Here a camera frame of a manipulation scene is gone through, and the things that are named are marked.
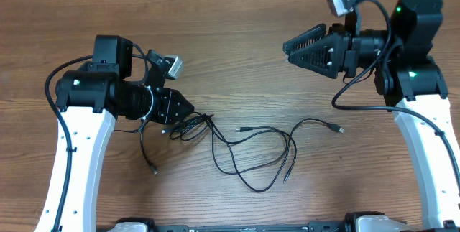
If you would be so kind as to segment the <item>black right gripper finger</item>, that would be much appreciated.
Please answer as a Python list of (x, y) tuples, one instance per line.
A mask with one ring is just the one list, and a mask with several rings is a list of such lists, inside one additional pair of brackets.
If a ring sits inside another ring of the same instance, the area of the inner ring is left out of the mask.
[(347, 45), (348, 37), (337, 33), (326, 34), (313, 44), (291, 52), (287, 55), (288, 62), (336, 79), (344, 66), (344, 53)]
[(308, 45), (320, 40), (326, 35), (326, 25), (324, 23), (318, 24), (308, 31), (298, 35), (297, 37), (283, 43), (282, 49), (286, 55), (299, 49), (303, 49)]

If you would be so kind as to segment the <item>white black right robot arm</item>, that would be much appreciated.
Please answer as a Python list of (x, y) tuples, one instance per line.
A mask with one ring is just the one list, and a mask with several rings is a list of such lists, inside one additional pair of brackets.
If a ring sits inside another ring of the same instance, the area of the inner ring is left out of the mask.
[(459, 144), (449, 90), (430, 56), (443, 0), (398, 0), (384, 13), (384, 30), (361, 28), (359, 5), (374, 0), (327, 0), (344, 23), (318, 24), (283, 45), (287, 61), (346, 88), (374, 74), (382, 110), (393, 114), (418, 182), (424, 231), (459, 229)]

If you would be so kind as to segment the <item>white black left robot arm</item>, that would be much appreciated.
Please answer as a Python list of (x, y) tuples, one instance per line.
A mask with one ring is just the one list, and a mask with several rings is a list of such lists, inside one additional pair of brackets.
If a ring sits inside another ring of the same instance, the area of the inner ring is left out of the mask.
[[(58, 120), (55, 161), (37, 231), (95, 231), (96, 202), (107, 144), (119, 116), (171, 125), (194, 111), (177, 90), (166, 88), (184, 64), (177, 55), (154, 50), (133, 51), (138, 45), (116, 35), (98, 35), (93, 54), (79, 58), (77, 70), (65, 72), (56, 84), (57, 98), (45, 95)], [(145, 74), (129, 81), (132, 60), (144, 61)]]

